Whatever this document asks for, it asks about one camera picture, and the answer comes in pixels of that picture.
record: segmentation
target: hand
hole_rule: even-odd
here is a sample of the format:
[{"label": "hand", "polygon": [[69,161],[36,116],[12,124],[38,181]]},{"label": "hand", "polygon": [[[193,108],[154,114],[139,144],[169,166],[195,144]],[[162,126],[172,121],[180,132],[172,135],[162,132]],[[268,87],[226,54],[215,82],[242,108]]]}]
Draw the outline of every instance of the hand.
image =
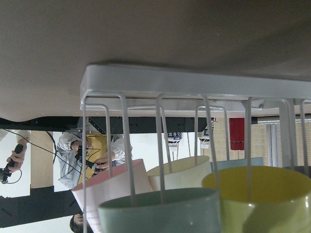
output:
[{"label": "hand", "polygon": [[14,167],[9,167],[10,173],[20,170],[22,164],[24,163],[25,153],[27,150],[27,141],[25,139],[19,140],[17,143],[23,145],[23,150],[17,154],[14,150],[9,158],[7,158],[7,162],[11,162],[12,160],[15,162]]},{"label": "hand", "polygon": [[[111,161],[113,161],[114,159],[115,154],[114,152],[111,152]],[[98,169],[108,168],[108,152],[106,152],[102,157],[95,160],[94,163],[97,164],[96,168]]]},{"label": "hand", "polygon": [[[72,144],[71,148],[72,148],[74,154],[78,153],[79,146],[82,146],[82,141],[76,141]],[[86,148],[92,148],[92,143],[87,141],[86,142]]]}]

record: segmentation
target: black hair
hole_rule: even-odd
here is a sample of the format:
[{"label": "black hair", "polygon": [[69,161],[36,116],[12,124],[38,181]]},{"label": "black hair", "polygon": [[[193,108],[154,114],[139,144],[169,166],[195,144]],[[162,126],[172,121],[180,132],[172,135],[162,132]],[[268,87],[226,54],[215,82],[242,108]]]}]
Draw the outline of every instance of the black hair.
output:
[{"label": "black hair", "polygon": [[[70,219],[70,229],[74,232],[74,233],[83,233],[83,224],[77,224],[74,222],[74,216],[72,216],[72,218]],[[90,227],[90,225],[87,224],[86,226],[86,232],[87,233],[93,233],[92,228]]]}]

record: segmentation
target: person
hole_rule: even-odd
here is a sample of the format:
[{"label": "person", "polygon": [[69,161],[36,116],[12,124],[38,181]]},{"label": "person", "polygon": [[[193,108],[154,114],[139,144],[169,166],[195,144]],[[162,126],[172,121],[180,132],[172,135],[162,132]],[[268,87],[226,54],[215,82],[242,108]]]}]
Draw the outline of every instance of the person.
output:
[{"label": "person", "polygon": [[[74,233],[83,233],[83,216],[82,213],[73,215],[70,220],[70,229]],[[89,223],[86,225],[86,232],[93,233],[92,228],[90,227]]]},{"label": "person", "polygon": [[[106,145],[106,135],[98,133],[98,131],[89,123],[86,124],[87,129],[87,142],[86,147],[88,153],[91,154],[87,159],[97,164],[99,169],[107,169],[108,167],[108,153]],[[78,153],[79,146],[82,145],[81,132],[64,132],[59,137],[57,144],[57,151],[60,155],[60,179],[59,181],[67,188],[72,189],[79,184],[81,179],[82,163],[77,161],[75,156]],[[111,141],[111,157],[113,166],[118,166],[125,163],[125,148],[123,134],[113,135]],[[86,177],[90,178],[97,173],[90,168],[86,170]]]},{"label": "person", "polygon": [[[18,144],[23,145],[23,150],[20,153],[17,154],[13,150],[10,157],[8,157],[6,160],[8,163],[11,162],[12,160],[15,162],[14,167],[9,167],[10,173],[13,173],[15,171],[20,170],[21,166],[24,163],[25,153],[27,150],[27,143],[31,140],[31,133],[29,130],[10,130],[10,131],[19,134],[16,135],[16,141]],[[8,131],[0,129],[0,141],[2,141],[8,133],[9,133]]]}]

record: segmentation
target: red object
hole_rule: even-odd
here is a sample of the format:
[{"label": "red object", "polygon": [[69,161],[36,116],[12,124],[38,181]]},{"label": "red object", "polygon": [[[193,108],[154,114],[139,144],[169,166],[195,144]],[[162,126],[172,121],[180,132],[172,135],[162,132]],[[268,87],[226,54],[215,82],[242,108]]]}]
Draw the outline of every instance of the red object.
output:
[{"label": "red object", "polygon": [[230,148],[244,150],[244,118],[229,118]]}]

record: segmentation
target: black controller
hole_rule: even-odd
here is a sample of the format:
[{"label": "black controller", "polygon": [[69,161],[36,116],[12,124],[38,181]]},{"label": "black controller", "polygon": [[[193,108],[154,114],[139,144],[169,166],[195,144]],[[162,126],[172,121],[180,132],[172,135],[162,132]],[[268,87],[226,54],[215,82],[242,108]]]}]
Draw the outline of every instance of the black controller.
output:
[{"label": "black controller", "polygon": [[[14,151],[19,154],[23,150],[24,146],[22,144],[18,144]],[[0,181],[2,184],[8,183],[8,177],[11,176],[9,167],[14,167],[15,162],[11,159],[11,161],[5,166],[4,169],[0,168]]]}]

